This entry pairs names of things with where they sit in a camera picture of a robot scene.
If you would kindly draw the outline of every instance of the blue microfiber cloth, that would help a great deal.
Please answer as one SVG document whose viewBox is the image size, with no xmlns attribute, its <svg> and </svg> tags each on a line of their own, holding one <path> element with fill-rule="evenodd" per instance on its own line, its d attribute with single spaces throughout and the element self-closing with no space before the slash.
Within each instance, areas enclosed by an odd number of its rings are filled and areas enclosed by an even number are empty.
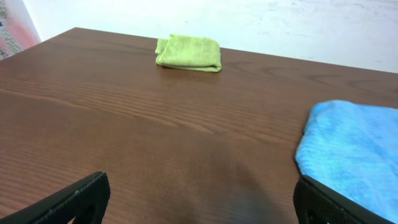
<svg viewBox="0 0 398 224">
<path fill-rule="evenodd" d="M 319 103 L 295 159 L 302 174 L 398 223 L 398 110 Z"/>
</svg>

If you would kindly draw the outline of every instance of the folded green cloth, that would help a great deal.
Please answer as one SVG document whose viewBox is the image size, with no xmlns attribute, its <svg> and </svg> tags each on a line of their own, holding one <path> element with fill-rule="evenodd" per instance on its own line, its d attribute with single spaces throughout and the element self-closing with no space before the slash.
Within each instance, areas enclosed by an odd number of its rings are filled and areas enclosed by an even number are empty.
<svg viewBox="0 0 398 224">
<path fill-rule="evenodd" d="M 159 54 L 159 65 L 204 72 L 221 70 L 220 45 L 209 38 L 171 34 L 169 40 L 157 41 L 155 53 Z"/>
</svg>

